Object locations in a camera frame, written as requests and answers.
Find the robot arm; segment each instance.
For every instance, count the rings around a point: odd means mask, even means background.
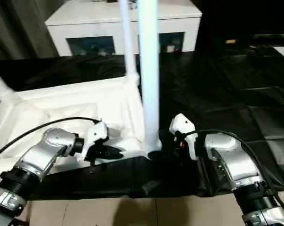
[[[41,184],[51,170],[57,157],[88,153],[98,140],[106,140],[108,129],[104,122],[95,124],[86,140],[63,129],[48,129],[40,142],[31,147],[13,166],[12,170],[1,173],[0,177],[0,226],[14,223],[27,204],[28,197]]]
[[[171,133],[185,134],[194,125],[183,114],[177,115],[170,125]],[[196,137],[185,137],[192,160]],[[253,159],[245,152],[240,141],[224,134],[207,134],[205,149],[208,158],[218,162],[220,173],[225,175],[243,212],[246,226],[284,226],[284,209],[276,202],[273,192],[262,177]]]

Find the black tablecloth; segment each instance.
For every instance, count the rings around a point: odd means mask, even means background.
[[[122,56],[76,56],[0,62],[14,90],[37,89],[122,76]],[[236,133],[258,154],[284,190],[284,57],[273,48],[228,51],[222,57],[160,55],[160,137],[169,150],[171,119],[185,114],[197,129]],[[81,199],[129,195],[212,196],[230,192],[216,164],[187,156],[143,157],[46,177],[33,199]]]

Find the table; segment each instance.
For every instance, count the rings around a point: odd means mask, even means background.
[[[122,56],[79,56],[0,62],[0,75],[15,90],[122,76]],[[273,48],[227,51],[222,57],[160,55],[160,137],[168,147],[170,120],[183,113],[197,129],[238,134],[255,150],[284,190],[284,57]],[[82,199],[129,195],[173,197],[229,193],[217,166],[185,156],[160,161],[134,158],[46,177],[32,199]]]

